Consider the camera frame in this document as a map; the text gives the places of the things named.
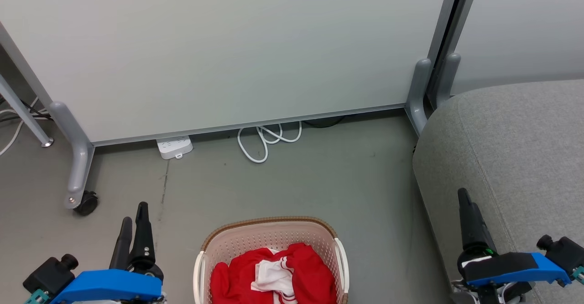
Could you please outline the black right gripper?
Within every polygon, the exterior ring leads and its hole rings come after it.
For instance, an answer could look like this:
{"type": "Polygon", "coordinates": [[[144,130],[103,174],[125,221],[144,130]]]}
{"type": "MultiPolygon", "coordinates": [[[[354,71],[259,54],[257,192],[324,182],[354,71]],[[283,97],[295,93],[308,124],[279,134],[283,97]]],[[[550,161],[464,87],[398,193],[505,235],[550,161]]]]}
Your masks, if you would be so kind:
{"type": "Polygon", "coordinates": [[[458,189],[459,222],[463,251],[457,259],[457,268],[463,269],[463,263],[477,258],[499,256],[482,217],[479,206],[473,202],[468,190],[458,189]]]}

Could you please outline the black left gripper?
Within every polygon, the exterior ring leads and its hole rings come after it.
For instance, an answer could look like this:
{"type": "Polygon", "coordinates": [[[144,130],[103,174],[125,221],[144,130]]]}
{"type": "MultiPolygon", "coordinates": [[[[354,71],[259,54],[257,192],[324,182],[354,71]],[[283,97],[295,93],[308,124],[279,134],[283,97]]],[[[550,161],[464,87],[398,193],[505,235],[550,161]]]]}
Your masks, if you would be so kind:
{"type": "Polygon", "coordinates": [[[134,233],[133,248],[130,251],[130,245],[133,240],[132,223],[131,217],[125,217],[122,220],[109,269],[125,270],[129,266],[128,259],[130,255],[131,272],[155,277],[163,282],[163,272],[155,264],[154,236],[147,202],[138,204],[135,218],[136,231],[134,233]]]}

